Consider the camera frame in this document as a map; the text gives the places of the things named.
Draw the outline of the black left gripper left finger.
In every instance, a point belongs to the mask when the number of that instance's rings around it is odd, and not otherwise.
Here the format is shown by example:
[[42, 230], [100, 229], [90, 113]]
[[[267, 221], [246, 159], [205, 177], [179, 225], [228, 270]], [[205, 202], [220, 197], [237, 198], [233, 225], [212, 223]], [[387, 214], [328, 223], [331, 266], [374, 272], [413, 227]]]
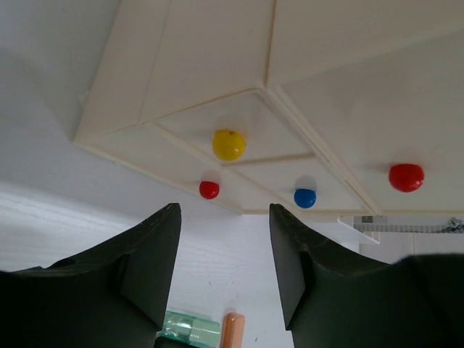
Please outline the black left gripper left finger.
[[138, 225], [45, 269], [82, 279], [101, 273], [108, 291], [160, 330], [181, 234], [181, 206], [170, 203]]

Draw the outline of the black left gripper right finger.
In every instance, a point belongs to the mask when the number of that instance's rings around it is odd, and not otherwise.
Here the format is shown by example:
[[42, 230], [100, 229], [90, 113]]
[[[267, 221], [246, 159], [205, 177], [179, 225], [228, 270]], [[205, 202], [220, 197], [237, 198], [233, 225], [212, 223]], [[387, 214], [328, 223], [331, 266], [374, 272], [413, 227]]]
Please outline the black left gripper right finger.
[[390, 319], [379, 270], [386, 264], [330, 240], [284, 206], [269, 211], [283, 319], [290, 332], [384, 332]]

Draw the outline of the small drawer yellow knob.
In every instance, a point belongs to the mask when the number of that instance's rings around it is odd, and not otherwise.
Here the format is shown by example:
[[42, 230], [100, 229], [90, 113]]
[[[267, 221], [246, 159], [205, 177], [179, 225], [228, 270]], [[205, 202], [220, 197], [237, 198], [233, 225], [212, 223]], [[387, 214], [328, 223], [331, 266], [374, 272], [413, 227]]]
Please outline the small drawer yellow knob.
[[259, 91], [172, 112], [155, 124], [218, 162], [251, 162], [312, 152]]

